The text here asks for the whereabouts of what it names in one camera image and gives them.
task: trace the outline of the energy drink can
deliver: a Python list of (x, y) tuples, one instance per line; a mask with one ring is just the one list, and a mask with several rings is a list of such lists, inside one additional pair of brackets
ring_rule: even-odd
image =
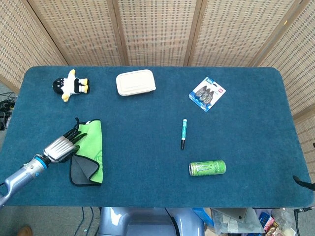
[(226, 165), (224, 161), (192, 162), (189, 164), (191, 176), (209, 176), (224, 174)]

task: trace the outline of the table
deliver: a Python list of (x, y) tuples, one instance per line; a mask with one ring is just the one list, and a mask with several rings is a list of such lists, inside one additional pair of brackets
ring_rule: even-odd
[[(52, 82), (71, 69), (90, 79), (90, 94), (67, 103)], [(116, 76), (149, 69), (157, 89), (118, 95)], [(209, 112), (188, 94), (206, 77), (226, 89)], [(297, 207), (313, 193), (284, 84), (274, 68), (88, 67), (30, 68), (21, 86), (3, 149), (0, 179), (15, 172), (75, 124), (101, 119), (104, 181), (77, 187), (69, 163), (48, 170), (9, 205), (99, 207)], [(180, 150), (182, 121), (188, 120)], [(224, 175), (191, 177), (190, 162), (224, 160)]]

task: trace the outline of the shoe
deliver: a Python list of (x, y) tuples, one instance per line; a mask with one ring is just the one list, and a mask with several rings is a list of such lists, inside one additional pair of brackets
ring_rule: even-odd
[(30, 226), (24, 226), (18, 231), (16, 236), (33, 236), (33, 231)]
[(203, 104), (205, 105), (210, 104), (214, 93), (215, 93), (214, 91), (211, 91), (209, 95), (203, 100)]
[(199, 100), (200, 100), (201, 102), (203, 102), (203, 101), (208, 97), (208, 95), (210, 94), (210, 92), (211, 92), (211, 90), (208, 88), (208, 89), (200, 96)]
[(206, 89), (207, 89), (207, 86), (202, 87), (196, 92), (195, 96), (200, 97), (206, 91)]

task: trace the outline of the green marker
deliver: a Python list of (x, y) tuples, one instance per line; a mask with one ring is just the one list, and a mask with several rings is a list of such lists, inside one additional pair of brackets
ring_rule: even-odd
[(192, 162), (189, 164), (191, 176), (209, 176), (224, 174), (226, 165), (224, 161)]
[(186, 119), (183, 119), (181, 149), (184, 149), (184, 147), (185, 147), (186, 129), (187, 129), (187, 120), (186, 120)]

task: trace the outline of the box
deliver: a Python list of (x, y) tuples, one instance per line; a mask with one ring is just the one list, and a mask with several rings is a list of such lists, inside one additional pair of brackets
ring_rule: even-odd
[(206, 77), (190, 94), (189, 98), (205, 112), (222, 97), (225, 89), (214, 80)]
[(150, 70), (137, 70), (116, 77), (117, 91), (121, 96), (130, 96), (156, 90), (153, 73)]

